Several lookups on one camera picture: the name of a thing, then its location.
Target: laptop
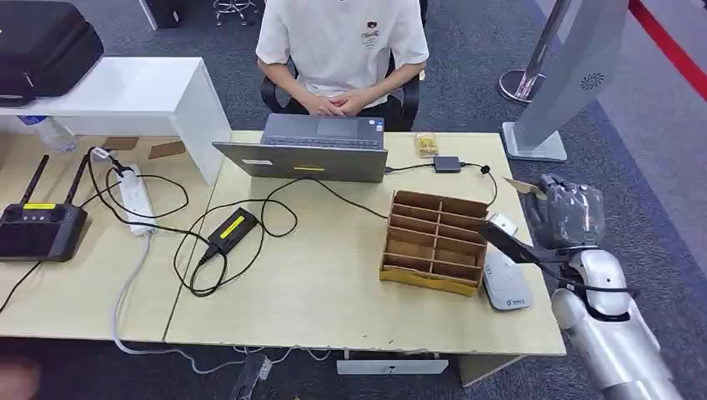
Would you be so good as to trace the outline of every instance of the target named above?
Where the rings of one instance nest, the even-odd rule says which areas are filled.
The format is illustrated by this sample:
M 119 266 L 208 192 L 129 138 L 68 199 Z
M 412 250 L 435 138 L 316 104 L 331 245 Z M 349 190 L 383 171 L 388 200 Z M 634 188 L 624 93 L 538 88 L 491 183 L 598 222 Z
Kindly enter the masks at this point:
M 382 118 L 271 114 L 260 143 L 213 146 L 252 177 L 381 183 L 383 132 Z

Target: robotic arm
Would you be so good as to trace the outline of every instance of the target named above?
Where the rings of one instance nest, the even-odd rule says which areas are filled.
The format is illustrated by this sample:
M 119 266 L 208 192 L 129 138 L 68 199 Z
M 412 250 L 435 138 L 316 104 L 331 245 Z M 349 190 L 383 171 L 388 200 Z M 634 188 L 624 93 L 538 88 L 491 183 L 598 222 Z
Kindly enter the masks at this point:
M 660 345 L 646 325 L 619 260 L 599 248 L 604 237 L 601 192 L 543 175 L 541 198 L 526 212 L 540 247 L 529 247 L 489 222 L 481 234 L 517 263 L 535 263 L 559 280 L 552 309 L 594 385 L 609 400 L 679 400 Z M 558 263 L 556 276 L 546 264 Z

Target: black bag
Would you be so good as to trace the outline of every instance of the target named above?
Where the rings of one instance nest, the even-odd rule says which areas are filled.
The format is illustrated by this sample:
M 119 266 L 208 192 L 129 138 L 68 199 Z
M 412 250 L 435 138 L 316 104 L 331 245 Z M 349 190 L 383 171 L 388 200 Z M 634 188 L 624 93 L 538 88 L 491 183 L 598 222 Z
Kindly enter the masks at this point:
M 102 54 L 72 4 L 0 1 L 0 107 L 68 93 Z

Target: laptop keyboard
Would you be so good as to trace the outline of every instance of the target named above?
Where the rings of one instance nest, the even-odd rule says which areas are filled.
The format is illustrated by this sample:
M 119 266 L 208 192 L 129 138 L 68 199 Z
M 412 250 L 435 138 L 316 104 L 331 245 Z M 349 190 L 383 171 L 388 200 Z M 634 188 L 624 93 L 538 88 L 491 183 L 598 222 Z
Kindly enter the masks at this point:
M 272 146 L 306 146 L 311 148 L 362 148 L 380 149 L 378 140 L 313 139 L 305 137 L 268 137 L 265 143 Z

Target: white shelf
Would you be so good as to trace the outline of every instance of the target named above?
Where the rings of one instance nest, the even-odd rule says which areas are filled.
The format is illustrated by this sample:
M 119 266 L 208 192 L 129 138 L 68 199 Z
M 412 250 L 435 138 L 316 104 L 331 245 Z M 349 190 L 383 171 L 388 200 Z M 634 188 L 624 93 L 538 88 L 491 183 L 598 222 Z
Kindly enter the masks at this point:
M 179 136 L 210 184 L 231 127 L 200 57 L 103 57 L 71 92 L 1 108 L 0 128 L 26 133 L 16 115 L 55 117 L 75 135 Z
M 103 57 L 68 94 L 0 107 L 0 115 L 173 113 L 201 62 L 199 57 Z

